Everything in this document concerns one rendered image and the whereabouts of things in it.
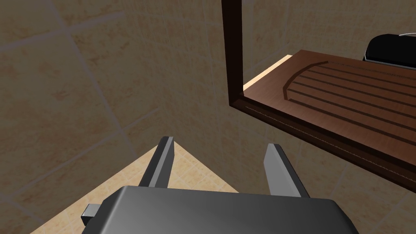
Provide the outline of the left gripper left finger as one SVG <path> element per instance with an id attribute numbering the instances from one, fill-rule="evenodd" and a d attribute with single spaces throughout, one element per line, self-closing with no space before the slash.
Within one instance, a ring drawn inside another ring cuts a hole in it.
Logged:
<path id="1" fill-rule="evenodd" d="M 139 186 L 167 188 L 174 155 L 173 137 L 163 136 L 142 176 Z"/>

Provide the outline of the black rounded appliance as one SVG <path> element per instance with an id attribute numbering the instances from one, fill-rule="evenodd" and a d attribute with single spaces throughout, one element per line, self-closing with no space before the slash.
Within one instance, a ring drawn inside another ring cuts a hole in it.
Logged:
<path id="1" fill-rule="evenodd" d="M 363 61 L 416 70 L 416 33 L 383 34 L 372 38 Z"/>

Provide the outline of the dark brown wooden table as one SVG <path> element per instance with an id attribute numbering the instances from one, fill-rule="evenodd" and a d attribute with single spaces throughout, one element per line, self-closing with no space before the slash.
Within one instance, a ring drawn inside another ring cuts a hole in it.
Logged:
<path id="1" fill-rule="evenodd" d="M 221 0 L 229 105 L 416 193 L 416 70 L 300 50 L 243 87 L 241 0 Z"/>

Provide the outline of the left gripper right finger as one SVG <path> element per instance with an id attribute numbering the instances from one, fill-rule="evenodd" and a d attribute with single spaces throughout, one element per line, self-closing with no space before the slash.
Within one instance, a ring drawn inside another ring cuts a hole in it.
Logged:
<path id="1" fill-rule="evenodd" d="M 271 195 L 310 197 L 280 145 L 267 145 L 264 169 Z"/>

